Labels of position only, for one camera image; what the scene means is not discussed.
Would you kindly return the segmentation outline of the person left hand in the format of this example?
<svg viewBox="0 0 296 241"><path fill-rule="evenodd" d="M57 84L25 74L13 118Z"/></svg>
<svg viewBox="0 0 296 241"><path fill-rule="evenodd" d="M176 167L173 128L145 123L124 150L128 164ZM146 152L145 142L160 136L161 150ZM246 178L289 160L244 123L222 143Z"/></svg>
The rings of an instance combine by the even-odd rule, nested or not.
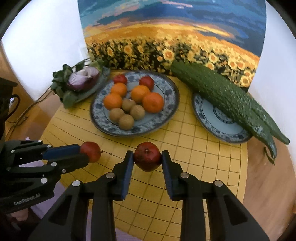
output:
<svg viewBox="0 0 296 241"><path fill-rule="evenodd" d="M12 222L22 222L26 221L29 217L29 209L25 208L14 213L9 213L6 215Z"/></svg>

